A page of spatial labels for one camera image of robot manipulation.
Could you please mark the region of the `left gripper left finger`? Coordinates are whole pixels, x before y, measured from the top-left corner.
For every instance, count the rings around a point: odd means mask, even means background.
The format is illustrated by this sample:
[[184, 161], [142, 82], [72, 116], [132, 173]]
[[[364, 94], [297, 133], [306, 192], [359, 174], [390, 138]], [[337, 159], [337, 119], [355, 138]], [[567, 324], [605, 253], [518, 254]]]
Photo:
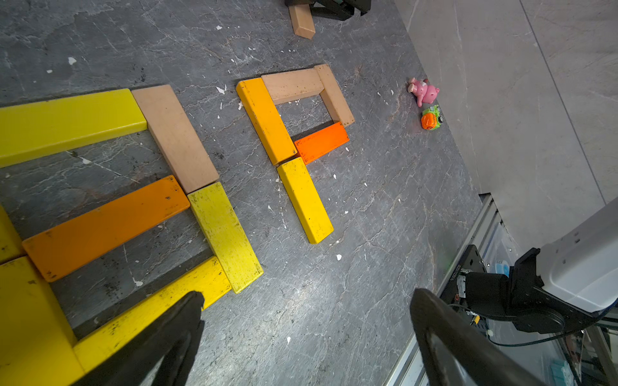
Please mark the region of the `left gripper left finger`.
[[185, 385], [204, 331], [204, 296], [182, 297], [119, 352], [75, 382], [76, 385], [140, 385], [152, 368], [152, 384]]

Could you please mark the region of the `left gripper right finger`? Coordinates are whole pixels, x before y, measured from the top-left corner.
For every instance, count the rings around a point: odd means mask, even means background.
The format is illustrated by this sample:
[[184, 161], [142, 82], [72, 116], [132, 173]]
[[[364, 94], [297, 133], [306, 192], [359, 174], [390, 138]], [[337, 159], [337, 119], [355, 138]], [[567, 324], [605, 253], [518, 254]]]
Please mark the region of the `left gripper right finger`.
[[413, 292], [410, 316], [431, 385], [462, 385], [447, 370], [459, 363], [477, 385], [542, 385], [543, 382], [495, 348], [429, 289]]

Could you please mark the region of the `tan block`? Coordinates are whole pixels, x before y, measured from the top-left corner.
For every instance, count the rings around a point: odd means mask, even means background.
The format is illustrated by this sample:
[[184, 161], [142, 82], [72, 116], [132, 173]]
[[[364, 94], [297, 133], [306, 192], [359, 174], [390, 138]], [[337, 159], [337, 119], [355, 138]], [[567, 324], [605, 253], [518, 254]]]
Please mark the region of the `tan block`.
[[323, 84], [320, 96], [333, 122], [340, 122], [344, 127], [352, 125], [355, 122], [354, 116], [330, 67], [320, 64], [314, 69]]
[[300, 69], [262, 76], [275, 105], [319, 95], [324, 86], [315, 69]]
[[170, 85], [133, 90], [147, 127], [187, 194], [219, 180], [219, 174]]
[[308, 4], [289, 6], [293, 31], [297, 36], [312, 40], [315, 35], [311, 8]]

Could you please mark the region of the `yellow block bottom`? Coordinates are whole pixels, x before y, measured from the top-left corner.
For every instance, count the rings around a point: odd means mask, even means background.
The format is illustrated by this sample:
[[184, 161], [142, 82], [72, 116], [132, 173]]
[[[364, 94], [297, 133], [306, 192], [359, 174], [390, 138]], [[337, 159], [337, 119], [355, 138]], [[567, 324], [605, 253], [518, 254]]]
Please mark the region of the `yellow block bottom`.
[[77, 342], [49, 284], [28, 257], [1, 265], [1, 384], [71, 385]]

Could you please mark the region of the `yellow block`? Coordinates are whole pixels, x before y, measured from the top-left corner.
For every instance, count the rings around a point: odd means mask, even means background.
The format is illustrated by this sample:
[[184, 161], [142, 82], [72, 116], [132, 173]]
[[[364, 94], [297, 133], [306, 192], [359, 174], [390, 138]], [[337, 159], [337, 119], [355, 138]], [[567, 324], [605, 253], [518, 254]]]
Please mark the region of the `yellow block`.
[[1, 384], [71, 385], [77, 342], [49, 284], [28, 257], [1, 265]]
[[292, 159], [278, 166], [277, 172], [307, 239], [311, 244], [319, 244], [334, 228], [304, 161]]
[[2, 264], [26, 255], [22, 240], [3, 207], [0, 207], [0, 242]]
[[80, 340], [73, 348], [75, 355], [84, 371], [91, 372], [186, 294], [193, 291], [202, 294], [201, 309], [205, 310], [230, 290], [219, 259], [211, 257]]
[[1, 167], [146, 130], [127, 88], [1, 109]]

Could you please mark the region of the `orange-yellow block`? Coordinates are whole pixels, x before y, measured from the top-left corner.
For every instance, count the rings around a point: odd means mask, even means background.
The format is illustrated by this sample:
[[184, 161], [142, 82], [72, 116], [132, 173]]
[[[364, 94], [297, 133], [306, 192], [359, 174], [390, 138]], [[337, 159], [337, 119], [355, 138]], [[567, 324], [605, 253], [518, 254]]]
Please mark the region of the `orange-yellow block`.
[[261, 78], [240, 81], [237, 93], [274, 166], [296, 156], [283, 119]]

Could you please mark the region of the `orange block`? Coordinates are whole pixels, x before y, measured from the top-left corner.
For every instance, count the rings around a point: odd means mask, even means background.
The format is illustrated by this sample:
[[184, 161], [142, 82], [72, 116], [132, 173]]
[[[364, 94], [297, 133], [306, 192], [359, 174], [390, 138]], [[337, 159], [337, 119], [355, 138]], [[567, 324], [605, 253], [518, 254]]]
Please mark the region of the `orange block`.
[[294, 141], [294, 145], [301, 159], [308, 165], [347, 142], [349, 142], [349, 136], [345, 126], [341, 122], [336, 122]]
[[43, 278], [54, 282], [189, 207], [188, 197], [169, 175], [27, 238], [23, 247]]

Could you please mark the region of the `yellow block top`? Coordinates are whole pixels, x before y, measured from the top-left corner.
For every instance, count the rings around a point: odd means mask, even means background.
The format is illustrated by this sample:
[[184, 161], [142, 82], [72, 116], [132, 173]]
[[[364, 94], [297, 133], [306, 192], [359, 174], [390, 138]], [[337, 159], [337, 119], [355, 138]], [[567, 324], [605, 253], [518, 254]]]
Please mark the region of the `yellow block top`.
[[307, 239], [311, 244], [319, 244], [334, 228], [304, 161], [292, 159], [278, 166], [277, 172]]

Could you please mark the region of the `yellow-green block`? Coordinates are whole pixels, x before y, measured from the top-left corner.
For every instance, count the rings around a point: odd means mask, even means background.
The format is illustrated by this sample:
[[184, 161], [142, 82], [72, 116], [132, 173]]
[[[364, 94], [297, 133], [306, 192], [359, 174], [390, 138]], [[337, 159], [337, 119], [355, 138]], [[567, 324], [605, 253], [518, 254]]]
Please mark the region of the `yellow-green block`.
[[263, 269], [225, 189], [213, 183], [190, 193], [188, 200], [233, 292], [241, 293], [263, 275]]

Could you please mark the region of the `tan block top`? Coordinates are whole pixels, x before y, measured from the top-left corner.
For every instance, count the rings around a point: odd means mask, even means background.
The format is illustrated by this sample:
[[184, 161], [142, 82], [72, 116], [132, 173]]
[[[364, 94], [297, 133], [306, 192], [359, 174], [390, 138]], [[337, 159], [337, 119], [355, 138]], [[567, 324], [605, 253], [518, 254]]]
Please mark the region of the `tan block top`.
[[312, 40], [315, 35], [311, 8], [308, 4], [289, 6], [293, 31], [297, 36]]

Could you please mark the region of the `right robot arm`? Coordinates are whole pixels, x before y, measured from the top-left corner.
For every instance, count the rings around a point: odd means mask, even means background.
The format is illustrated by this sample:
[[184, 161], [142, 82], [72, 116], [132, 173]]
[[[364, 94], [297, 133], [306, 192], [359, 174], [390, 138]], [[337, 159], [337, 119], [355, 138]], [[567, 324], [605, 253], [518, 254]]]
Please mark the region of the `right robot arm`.
[[594, 325], [617, 304], [617, 202], [530, 249], [507, 273], [458, 264], [443, 297], [518, 331], [568, 335]]

